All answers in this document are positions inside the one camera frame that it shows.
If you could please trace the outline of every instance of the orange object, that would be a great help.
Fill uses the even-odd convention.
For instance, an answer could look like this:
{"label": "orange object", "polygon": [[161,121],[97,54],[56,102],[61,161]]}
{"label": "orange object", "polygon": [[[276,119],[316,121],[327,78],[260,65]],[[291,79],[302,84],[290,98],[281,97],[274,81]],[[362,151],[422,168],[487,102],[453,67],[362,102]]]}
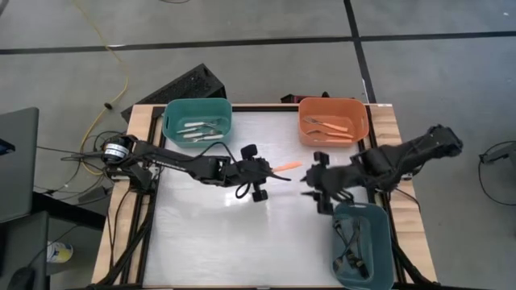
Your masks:
{"label": "orange object", "polygon": [[315,134],[315,133],[322,133],[324,135],[333,136],[333,137],[342,137],[342,138],[353,139],[353,135],[346,134],[346,133],[329,133],[329,132],[324,132],[324,131],[321,131],[321,130],[310,130],[310,131],[308,131],[306,133],[308,135]]}
{"label": "orange object", "polygon": [[353,141],[350,139],[314,139],[315,142],[324,142],[324,143],[345,143],[345,144],[351,144]]}
{"label": "orange object", "polygon": [[317,125],[325,126],[325,127],[331,128],[333,130],[337,130],[337,131],[341,131],[341,132],[347,132],[347,128],[346,127],[337,126],[337,125],[333,125],[333,124],[326,123],[326,122],[319,122],[319,121],[317,121],[316,119],[314,119],[312,117],[304,117],[303,121],[311,123],[311,124],[317,124]]}
{"label": "orange object", "polygon": [[285,170],[290,170],[290,169],[298,168],[301,165],[303,165],[301,162],[296,161],[296,162],[292,162],[289,164],[285,164],[283,166],[278,166],[276,168],[273,168],[273,172],[281,172],[281,171],[285,171]]}
{"label": "orange object", "polygon": [[[318,122],[346,127],[349,140],[328,139],[327,133],[336,133],[333,129],[319,124],[305,122],[310,117]],[[317,147],[349,147],[360,141],[369,133],[368,115],[361,101],[347,98],[309,97],[299,104],[299,140],[308,146]]]}

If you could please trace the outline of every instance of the teal bin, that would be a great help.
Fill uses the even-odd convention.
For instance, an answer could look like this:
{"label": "teal bin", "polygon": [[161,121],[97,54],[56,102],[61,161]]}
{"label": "teal bin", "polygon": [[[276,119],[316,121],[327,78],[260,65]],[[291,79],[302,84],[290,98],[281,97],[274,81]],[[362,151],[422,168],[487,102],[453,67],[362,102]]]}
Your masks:
{"label": "teal bin", "polygon": [[[194,98],[171,101],[163,118],[163,135],[182,148],[207,147],[215,142],[226,143],[231,132],[231,103],[223,98]],[[221,139],[192,142],[178,131],[188,129],[186,123],[210,122],[212,126],[200,126],[191,133],[205,133],[210,130],[220,131]]]}
{"label": "teal bin", "polygon": [[[369,277],[364,279],[359,269],[352,267],[344,259],[338,268],[334,264],[331,265],[337,280],[348,289],[391,289],[394,284],[393,252],[387,213],[377,205],[361,203],[348,205],[342,203],[335,208],[333,224],[336,222],[340,223],[341,233],[344,234],[347,242],[350,242],[352,237],[353,222],[359,222],[359,238],[348,249],[355,256],[358,256],[360,251],[361,259],[364,261],[369,274]],[[346,250],[341,237],[335,230],[333,231],[332,248],[331,262],[334,262]]]}

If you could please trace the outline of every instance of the orange bin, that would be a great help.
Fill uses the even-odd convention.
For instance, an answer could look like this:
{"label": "orange bin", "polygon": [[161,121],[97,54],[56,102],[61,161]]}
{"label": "orange bin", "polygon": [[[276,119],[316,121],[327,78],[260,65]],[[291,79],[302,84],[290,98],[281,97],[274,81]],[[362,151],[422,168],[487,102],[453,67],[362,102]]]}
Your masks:
{"label": "orange bin", "polygon": [[[324,124],[307,122],[306,117]],[[316,130],[320,132],[307,134]],[[347,137],[335,136],[335,133]],[[299,139],[305,145],[349,147],[368,133],[368,115],[361,101],[347,98],[310,97],[299,103]]]}

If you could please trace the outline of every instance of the white table surface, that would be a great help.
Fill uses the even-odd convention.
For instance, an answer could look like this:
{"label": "white table surface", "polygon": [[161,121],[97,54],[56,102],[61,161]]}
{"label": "white table surface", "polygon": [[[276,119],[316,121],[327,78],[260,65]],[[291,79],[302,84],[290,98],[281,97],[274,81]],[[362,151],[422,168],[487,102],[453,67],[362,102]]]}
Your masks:
{"label": "white table surface", "polygon": [[[145,286],[340,286],[331,272],[331,217],[301,192],[299,180],[314,163],[314,151],[330,155],[331,165],[349,164],[358,147],[307,147],[299,142],[297,112],[233,113],[227,143],[240,160],[240,148],[254,143],[271,167],[293,161],[303,166],[268,178],[268,200],[255,203],[236,188],[200,184],[184,172],[165,169],[144,276]],[[201,149],[170,150],[196,155]],[[226,155],[214,147],[207,155]],[[367,202],[363,188],[352,188]]]}

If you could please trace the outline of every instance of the plastic bin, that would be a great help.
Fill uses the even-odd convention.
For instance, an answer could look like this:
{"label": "plastic bin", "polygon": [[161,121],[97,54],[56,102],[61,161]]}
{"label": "plastic bin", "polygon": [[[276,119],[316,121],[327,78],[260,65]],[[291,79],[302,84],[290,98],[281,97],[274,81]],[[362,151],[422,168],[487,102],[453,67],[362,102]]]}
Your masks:
{"label": "plastic bin", "polygon": [[[323,133],[307,134],[312,130],[327,133],[342,133],[337,130],[318,124],[310,124],[303,119],[312,117],[319,122],[347,128],[347,134],[353,136],[350,143],[331,142],[342,140]],[[299,104],[299,139],[308,146],[349,147],[360,141],[369,133],[368,115],[361,101],[348,98],[309,97]]]}
{"label": "plastic bin", "polygon": [[[207,147],[214,142],[227,142],[231,132],[231,114],[231,103],[223,98],[174,100],[167,105],[164,111],[163,135],[183,148]],[[217,122],[216,129],[224,135],[221,139],[191,142],[183,138],[183,134],[177,133],[186,129],[185,124],[188,122],[213,121]],[[210,129],[209,127],[203,127],[200,132],[206,132]]]}
{"label": "plastic bin", "polygon": [[[364,279],[356,268],[351,268],[347,261],[335,277],[349,289],[388,290],[393,287],[393,252],[390,242],[389,219],[387,213],[377,205],[355,203],[354,205],[340,204],[335,208],[333,222],[343,221],[349,225],[343,227],[346,239],[352,236],[351,218],[360,219],[360,249],[362,259],[368,269],[369,278]],[[333,234],[332,260],[341,256],[345,250],[342,239],[336,232]]]}

